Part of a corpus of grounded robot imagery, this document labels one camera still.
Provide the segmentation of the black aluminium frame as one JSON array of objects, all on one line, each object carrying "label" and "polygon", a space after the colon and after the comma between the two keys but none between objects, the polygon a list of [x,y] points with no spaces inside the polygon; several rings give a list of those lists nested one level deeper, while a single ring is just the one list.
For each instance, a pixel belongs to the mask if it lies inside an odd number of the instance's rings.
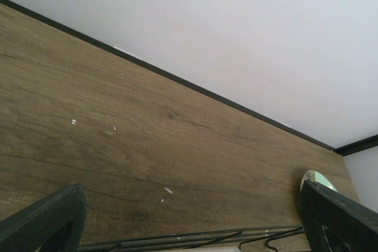
[{"label": "black aluminium frame", "polygon": [[111,54],[113,54],[117,57],[120,57],[120,58],[122,58],[126,61],[129,61],[129,62],[131,62],[135,65],[138,65],[138,66],[140,66],[144,69],[147,69],[147,70],[149,70],[149,71],[151,71],[155,74],[158,74],[158,75],[165,77],[165,78],[167,78],[171,81],[174,81],[174,82],[176,82],[180,85],[183,85],[186,88],[192,89],[192,90],[194,90],[198,93],[201,93],[201,94],[203,94],[203,95],[205,95],[205,96],[207,96],[211,99],[217,100],[217,101],[219,101],[223,104],[226,104],[226,105],[228,105],[228,106],[230,106],[234,109],[237,109],[237,110],[239,110],[243,113],[246,113],[250,116],[253,116],[253,117],[255,117],[255,118],[257,118],[257,119],[259,119],[263,122],[266,122],[266,123],[274,126],[274,127],[282,129],[282,130],[284,130],[284,131],[286,131],[290,134],[293,134],[293,135],[295,135],[299,138],[307,140],[307,141],[309,141],[313,144],[316,144],[316,145],[318,145],[322,148],[331,150],[331,151],[333,151],[333,152],[335,152],[335,153],[337,153],[341,156],[348,156],[348,155],[352,155],[352,154],[355,154],[355,153],[358,153],[358,152],[362,152],[364,150],[368,150],[368,149],[377,147],[377,135],[374,135],[374,136],[367,137],[367,138],[362,139],[362,140],[355,141],[353,143],[349,143],[349,144],[341,146],[339,148],[333,148],[330,145],[323,143],[323,142],[321,142],[321,141],[319,141],[315,138],[312,138],[308,135],[305,135],[305,134],[303,134],[303,133],[301,133],[301,132],[299,132],[299,131],[297,131],[297,130],[295,130],[295,129],[293,129],[293,128],[291,128],[291,127],[289,127],[289,126],[287,126],[283,123],[277,122],[277,121],[275,121],[275,120],[273,120],[273,119],[271,119],[267,116],[264,116],[264,115],[262,115],[258,112],[255,112],[255,111],[253,111],[253,110],[251,110],[247,107],[244,107],[241,104],[235,103],[235,102],[233,102],[233,101],[231,101],[231,100],[229,100],[229,99],[227,99],[223,96],[220,96],[220,95],[218,95],[218,94],[216,94],[212,91],[209,91],[209,90],[207,90],[203,87],[200,87],[200,86],[198,86],[198,85],[196,85],[196,84],[194,84],[190,81],[187,81],[187,80],[185,80],[181,77],[178,77],[178,76],[176,76],[176,75],[174,75],[170,72],[167,72],[167,71],[165,71],[161,68],[153,66],[152,64],[147,63],[147,62],[145,62],[141,59],[138,59],[138,58],[136,58],[136,57],[134,57],[130,54],[127,54],[127,53],[125,53],[121,50],[118,50],[117,48],[115,48],[111,45],[107,45],[107,44],[105,44],[105,43],[103,43],[99,40],[96,40],[96,39],[88,36],[88,35],[85,35],[81,32],[78,32],[78,31],[76,31],[76,30],[74,30],[74,29],[72,29],[72,28],[70,28],[66,25],[63,25],[63,24],[61,24],[57,21],[54,21],[54,20],[49,19],[49,18],[47,18],[47,17],[45,17],[45,16],[43,16],[39,13],[36,13],[36,12],[26,8],[26,7],[23,7],[19,4],[16,4],[15,2],[12,2],[10,0],[1,0],[1,4],[13,9],[13,10],[16,10],[16,11],[18,11],[18,12],[24,14],[24,15],[27,15],[27,16],[29,16],[29,17],[37,20],[37,21],[40,21],[44,24],[47,24],[47,25],[49,25],[49,26],[51,26],[55,29],[58,29],[65,34],[69,34],[69,35],[71,35],[75,38],[78,38],[78,39],[80,39],[80,40],[82,40],[82,41],[84,41],[84,42],[86,42],[90,45],[93,45],[93,46],[107,52],[107,53],[111,53]]}]

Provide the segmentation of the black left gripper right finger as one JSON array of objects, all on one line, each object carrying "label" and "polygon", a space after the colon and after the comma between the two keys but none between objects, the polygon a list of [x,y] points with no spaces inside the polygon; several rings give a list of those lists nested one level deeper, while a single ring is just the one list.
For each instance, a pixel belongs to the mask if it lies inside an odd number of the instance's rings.
[{"label": "black left gripper right finger", "polygon": [[377,251],[377,213],[318,182],[304,181],[299,216],[312,251]]}]

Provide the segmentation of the light blue flower plate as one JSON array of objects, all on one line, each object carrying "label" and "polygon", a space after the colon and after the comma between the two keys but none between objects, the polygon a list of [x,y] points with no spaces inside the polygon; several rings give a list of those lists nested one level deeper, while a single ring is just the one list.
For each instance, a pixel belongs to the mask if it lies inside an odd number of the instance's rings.
[{"label": "light blue flower plate", "polygon": [[337,188],[322,173],[313,169],[307,170],[302,176],[299,191],[302,192],[305,181],[319,185],[323,192],[338,192]]}]

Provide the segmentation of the black rimmed striped plate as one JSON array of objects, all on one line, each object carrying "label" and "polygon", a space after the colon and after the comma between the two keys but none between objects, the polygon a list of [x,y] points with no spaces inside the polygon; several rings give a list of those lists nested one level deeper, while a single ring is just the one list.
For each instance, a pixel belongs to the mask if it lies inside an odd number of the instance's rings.
[{"label": "black rimmed striped plate", "polygon": [[213,247],[204,248],[203,252],[240,252],[237,247]]}]

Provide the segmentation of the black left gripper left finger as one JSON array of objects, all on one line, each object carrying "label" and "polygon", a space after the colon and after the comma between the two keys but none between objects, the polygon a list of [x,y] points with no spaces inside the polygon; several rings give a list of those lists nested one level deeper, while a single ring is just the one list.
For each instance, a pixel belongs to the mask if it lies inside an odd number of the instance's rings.
[{"label": "black left gripper left finger", "polygon": [[65,186],[1,221],[1,251],[77,251],[86,215],[83,186]]}]

